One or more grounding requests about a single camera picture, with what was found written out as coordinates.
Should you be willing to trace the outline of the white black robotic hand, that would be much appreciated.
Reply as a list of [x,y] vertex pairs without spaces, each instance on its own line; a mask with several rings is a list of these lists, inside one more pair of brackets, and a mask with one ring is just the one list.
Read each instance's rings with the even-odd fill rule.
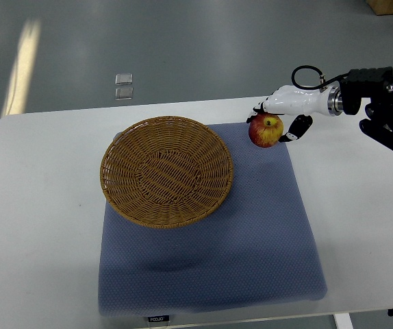
[[313,123],[314,112],[331,117],[342,114],[340,89],[331,86],[319,91],[282,86],[265,101],[255,106],[247,120],[263,113],[279,116],[283,121],[284,129],[278,143],[287,143],[300,139],[306,133]]

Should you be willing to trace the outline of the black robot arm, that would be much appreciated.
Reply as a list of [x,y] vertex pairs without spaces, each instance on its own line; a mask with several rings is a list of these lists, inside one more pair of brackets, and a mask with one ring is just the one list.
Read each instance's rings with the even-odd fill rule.
[[[317,72],[319,85],[301,86],[296,81],[296,73],[303,69]],[[371,139],[393,151],[393,68],[352,69],[330,80],[315,66],[296,67],[291,74],[292,84],[300,90],[318,90],[337,82],[337,90],[330,92],[325,108],[329,114],[356,115],[361,108],[363,98],[368,98],[364,109],[366,118],[359,122],[360,130]]]

